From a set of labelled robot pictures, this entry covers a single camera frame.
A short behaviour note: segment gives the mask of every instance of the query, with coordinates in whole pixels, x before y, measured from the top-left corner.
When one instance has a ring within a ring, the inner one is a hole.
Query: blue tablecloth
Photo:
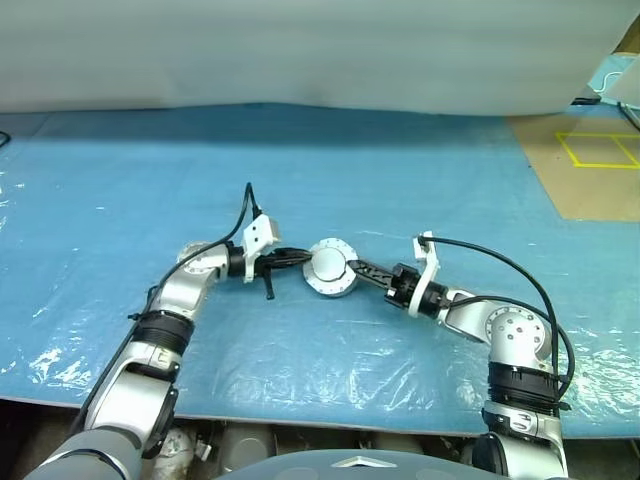
[[[567,436],[640,435],[640,226],[560,218],[503,119],[281,105],[0,115],[0,396],[79,404],[194,240],[232,226],[244,183],[284,244],[336,236],[412,263],[423,230],[528,267],[574,342]],[[438,249],[441,283],[540,304],[507,267]],[[480,433],[487,353],[358,288],[298,270],[216,287],[178,414]]]

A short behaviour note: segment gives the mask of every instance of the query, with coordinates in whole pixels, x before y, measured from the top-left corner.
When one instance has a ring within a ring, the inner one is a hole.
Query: table
[[[284,245],[335,236],[411,264],[411,236],[430,229],[528,267],[576,349],[566,436],[640,435],[640,226],[560,218],[504,119],[244,105],[0,115],[0,130],[14,136],[0,150],[3,398],[81,403],[127,314],[185,244],[226,233],[250,180]],[[507,267],[438,253],[439,282],[540,305]],[[298,270],[274,285],[271,302],[261,282],[210,294],[179,415],[485,431],[485,346],[373,288],[325,299]]]

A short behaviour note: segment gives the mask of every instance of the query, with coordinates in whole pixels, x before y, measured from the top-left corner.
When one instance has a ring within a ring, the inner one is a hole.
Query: round metal disc
[[[329,297],[349,293],[356,284],[356,274],[347,265],[357,260],[356,251],[339,238],[325,238],[309,249],[311,260],[302,266],[304,279],[316,292]]]

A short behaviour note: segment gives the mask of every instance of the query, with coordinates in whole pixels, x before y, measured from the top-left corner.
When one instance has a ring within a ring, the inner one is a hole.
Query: cardboard
[[[640,132],[628,122],[545,115],[509,123],[563,218],[640,222]]]

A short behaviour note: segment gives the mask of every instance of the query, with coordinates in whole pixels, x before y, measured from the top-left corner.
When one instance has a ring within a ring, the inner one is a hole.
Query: white backdrop
[[[639,0],[0,0],[0,111],[564,109]]]

